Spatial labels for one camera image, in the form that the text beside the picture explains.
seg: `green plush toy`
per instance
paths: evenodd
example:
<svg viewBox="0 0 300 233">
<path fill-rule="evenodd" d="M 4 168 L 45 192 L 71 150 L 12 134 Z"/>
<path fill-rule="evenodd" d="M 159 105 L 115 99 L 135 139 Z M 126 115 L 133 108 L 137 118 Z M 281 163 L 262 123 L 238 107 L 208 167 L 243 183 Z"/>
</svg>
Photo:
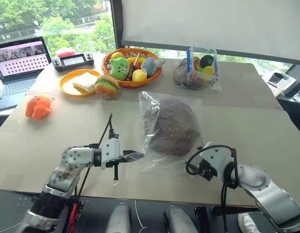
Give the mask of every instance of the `green plush toy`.
<svg viewBox="0 0 300 233">
<path fill-rule="evenodd" d="M 111 75 L 121 81 L 124 81 L 129 73 L 129 62 L 124 57 L 110 59 L 112 65 Z"/>
</svg>

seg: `window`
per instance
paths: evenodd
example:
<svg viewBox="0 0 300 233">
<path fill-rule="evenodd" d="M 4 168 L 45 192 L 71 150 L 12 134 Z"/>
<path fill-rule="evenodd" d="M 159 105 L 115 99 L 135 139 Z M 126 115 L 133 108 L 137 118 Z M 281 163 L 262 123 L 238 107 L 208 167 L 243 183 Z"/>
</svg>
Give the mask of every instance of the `window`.
<svg viewBox="0 0 300 233">
<path fill-rule="evenodd" d="M 116 49 L 107 0 L 0 0 L 0 43 L 42 36 L 62 47 L 106 54 Z"/>
<path fill-rule="evenodd" d="M 173 59 L 183 59 L 186 58 L 185 51 L 176 51 L 176 50 L 162 50 L 162 49 L 152 49 L 152 48 L 143 48 L 149 50 L 150 52 L 156 54 L 160 58 L 173 58 Z M 240 62 L 240 63 L 252 63 L 259 75 L 268 74 L 273 70 L 280 70 L 286 72 L 292 64 L 274 62 L 269 60 L 253 59 L 246 57 L 236 57 L 236 56 L 227 56 L 227 55 L 218 55 L 219 62 Z"/>
</svg>

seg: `wicker basket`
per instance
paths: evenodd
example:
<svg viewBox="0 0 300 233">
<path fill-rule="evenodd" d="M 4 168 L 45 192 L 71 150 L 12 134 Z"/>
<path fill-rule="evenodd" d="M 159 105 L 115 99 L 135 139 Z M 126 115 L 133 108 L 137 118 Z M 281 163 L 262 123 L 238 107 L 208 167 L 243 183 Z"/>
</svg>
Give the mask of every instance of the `wicker basket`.
<svg viewBox="0 0 300 233">
<path fill-rule="evenodd" d="M 136 57 L 138 55 L 138 53 L 140 53 L 139 57 L 144 57 L 144 58 L 153 57 L 154 59 L 158 59 L 158 57 L 155 54 L 153 54 L 147 50 L 141 50 L 141 49 L 135 49 L 135 48 L 122 48 L 122 49 L 118 49 L 118 50 L 109 52 L 104 57 L 101 67 L 102 67 L 103 73 L 110 77 L 112 77 L 110 75 L 112 65 L 109 62 L 109 60 L 111 59 L 112 54 L 115 52 L 121 52 L 125 56 L 125 58 Z M 152 77 L 147 78 L 146 80 L 143 80 L 143 81 L 121 81 L 114 77 L 113 78 L 119 83 L 119 85 L 121 85 L 123 87 L 138 88 L 138 87 L 145 86 L 148 83 L 152 82 L 153 80 L 157 79 L 158 76 L 160 75 L 160 73 L 161 73 L 161 68 L 158 68 L 158 70 Z"/>
</svg>

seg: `orange plush toy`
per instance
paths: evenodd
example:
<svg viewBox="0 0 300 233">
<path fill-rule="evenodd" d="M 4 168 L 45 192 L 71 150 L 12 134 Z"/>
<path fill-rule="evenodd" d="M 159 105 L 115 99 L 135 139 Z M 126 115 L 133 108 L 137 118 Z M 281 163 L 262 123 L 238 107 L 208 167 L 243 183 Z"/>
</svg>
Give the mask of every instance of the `orange plush toy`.
<svg viewBox="0 0 300 233">
<path fill-rule="evenodd" d="M 34 96 L 27 103 L 27 109 L 25 110 L 25 116 L 31 117 L 34 120 L 39 120 L 47 116 L 51 111 L 51 100 L 48 96 L 38 95 Z"/>
</svg>

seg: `toy hamburger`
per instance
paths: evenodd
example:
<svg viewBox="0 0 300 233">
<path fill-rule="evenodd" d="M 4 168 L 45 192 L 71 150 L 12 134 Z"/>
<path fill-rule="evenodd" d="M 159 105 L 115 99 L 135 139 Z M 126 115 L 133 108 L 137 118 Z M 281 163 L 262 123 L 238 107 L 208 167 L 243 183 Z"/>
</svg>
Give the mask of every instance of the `toy hamburger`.
<svg viewBox="0 0 300 233">
<path fill-rule="evenodd" d="M 95 91 L 101 98 L 105 100 L 114 99 L 119 92 L 119 88 L 119 84 L 113 78 L 104 74 L 98 76 Z"/>
</svg>

